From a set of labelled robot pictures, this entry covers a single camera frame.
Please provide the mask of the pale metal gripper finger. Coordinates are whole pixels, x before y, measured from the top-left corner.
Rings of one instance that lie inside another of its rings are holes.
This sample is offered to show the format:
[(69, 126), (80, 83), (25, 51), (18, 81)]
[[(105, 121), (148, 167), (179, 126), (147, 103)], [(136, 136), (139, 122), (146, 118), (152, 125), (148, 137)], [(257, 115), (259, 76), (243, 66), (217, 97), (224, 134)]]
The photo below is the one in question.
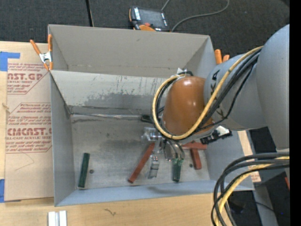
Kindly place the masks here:
[(148, 179), (156, 178), (159, 170), (159, 158), (158, 156), (151, 156), (150, 169), (148, 173)]

